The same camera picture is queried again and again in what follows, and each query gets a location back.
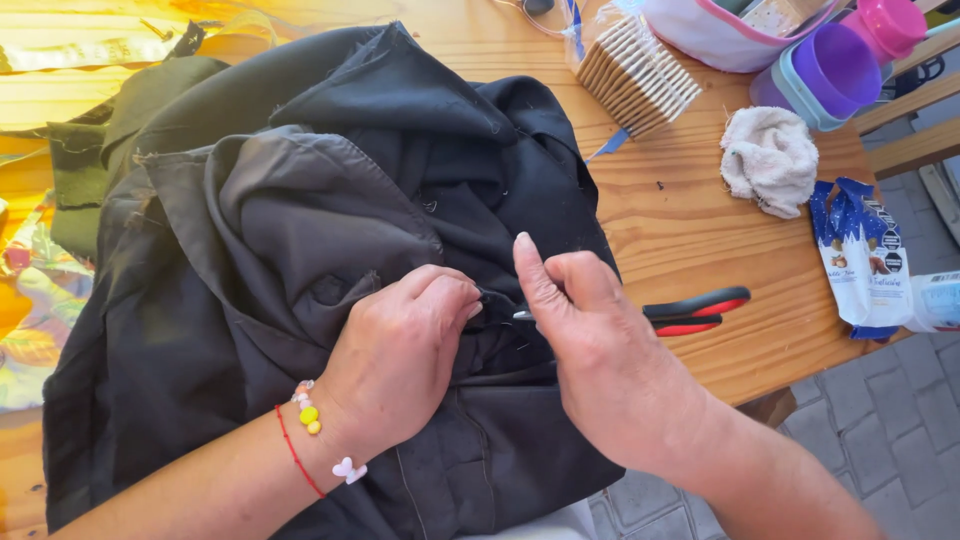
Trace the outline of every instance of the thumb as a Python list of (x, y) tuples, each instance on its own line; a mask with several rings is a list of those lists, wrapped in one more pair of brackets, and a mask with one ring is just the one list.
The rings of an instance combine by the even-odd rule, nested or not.
[(575, 307), (557, 286), (543, 267), (543, 259), (537, 245), (528, 233), (520, 233), (514, 242), (514, 267), (520, 280), (523, 296), (530, 311), (540, 326), (547, 332), (549, 327), (569, 317)]

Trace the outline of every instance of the black garment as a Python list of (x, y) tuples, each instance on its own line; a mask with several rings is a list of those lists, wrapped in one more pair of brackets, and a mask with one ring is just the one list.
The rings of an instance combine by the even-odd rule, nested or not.
[(440, 409), (276, 538), (493, 533), (623, 475), (566, 418), (546, 342), (504, 324), (517, 233), (613, 265), (542, 84), (466, 83), (398, 23), (338, 30), (213, 75), (128, 146), (105, 147), (102, 264), (44, 388), (51, 530), (289, 398), (357, 299), (425, 263), (487, 303)]

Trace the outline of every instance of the white towel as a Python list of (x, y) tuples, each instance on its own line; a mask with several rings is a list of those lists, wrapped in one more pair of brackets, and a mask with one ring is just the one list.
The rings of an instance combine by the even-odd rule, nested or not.
[(796, 113), (750, 107), (733, 114), (720, 140), (720, 174), (731, 194), (756, 199), (760, 209), (784, 219), (800, 215), (813, 194), (820, 154)]

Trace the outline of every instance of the wooden table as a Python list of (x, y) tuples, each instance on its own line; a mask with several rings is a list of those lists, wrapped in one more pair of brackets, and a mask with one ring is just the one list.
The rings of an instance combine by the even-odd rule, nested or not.
[[(0, 36), (3, 42), (36, 45), (50, 44), (50, 36), (103, 39), (144, 32), (139, 16), (155, 24), (154, 18), (177, 21), (182, 30), (188, 18), (229, 20), (241, 6), (276, 17), (281, 39), (399, 19), (428, 52), (468, 80), (526, 74), (547, 83), (585, 155), (618, 129), (574, 79), (562, 42), (532, 28), (516, 9), (491, 0), (138, 0), (120, 8), (115, 1), (81, 0), (71, 6), (76, 12), (63, 12), (57, 0), (6, 0)], [(257, 47), (242, 39), (211, 40), (201, 52), (239, 61)], [(668, 341), (711, 392), (740, 404), (878, 346), (846, 337), (805, 215), (782, 220), (724, 189), (720, 136), (728, 112), (750, 105), (752, 76), (723, 74), (687, 58), (684, 65), (704, 88), (693, 106), (665, 131), (628, 141), (589, 168), (600, 188), (598, 216), (635, 303), (678, 300), (734, 284), (753, 290), (753, 301), (721, 328)], [(0, 122), (19, 129), (67, 119), (114, 93), (130, 73), (111, 67), (4, 77)], [(821, 179), (873, 181), (852, 127), (816, 140)], [(34, 147), (0, 140), (0, 154)], [(51, 185), (48, 158), (0, 168), (0, 197), (12, 203), (9, 218), (0, 218), (5, 239)], [(0, 284), (0, 335), (28, 308), (9, 283)], [(37, 411), (0, 416), (0, 532), (9, 538), (45, 535), (37, 419)]]

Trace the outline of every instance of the pink and white bag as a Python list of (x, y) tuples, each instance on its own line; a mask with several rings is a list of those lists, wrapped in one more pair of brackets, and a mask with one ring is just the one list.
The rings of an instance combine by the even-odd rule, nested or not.
[(772, 64), (780, 52), (830, 17), (837, 0), (791, 37), (763, 34), (713, 0), (646, 0), (643, 14), (660, 39), (721, 71), (752, 73)]

